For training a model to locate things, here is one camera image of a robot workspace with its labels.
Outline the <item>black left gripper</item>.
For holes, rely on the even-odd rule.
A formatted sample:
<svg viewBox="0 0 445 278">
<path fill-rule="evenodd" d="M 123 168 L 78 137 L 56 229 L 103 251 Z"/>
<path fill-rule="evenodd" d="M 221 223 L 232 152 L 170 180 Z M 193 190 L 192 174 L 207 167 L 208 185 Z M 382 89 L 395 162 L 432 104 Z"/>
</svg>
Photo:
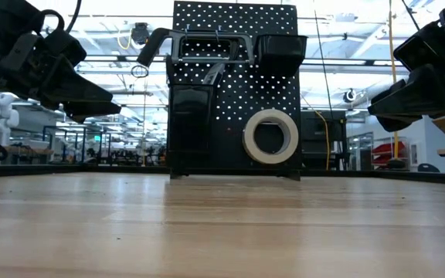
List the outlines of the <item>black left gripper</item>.
<svg viewBox="0 0 445 278">
<path fill-rule="evenodd" d="M 14 42 L 0 41 L 0 90 L 53 106 L 61 103 L 68 118 L 79 124 L 121 112 L 111 93 L 83 78 L 59 55 L 54 32 L 47 37 L 27 32 Z"/>
</svg>

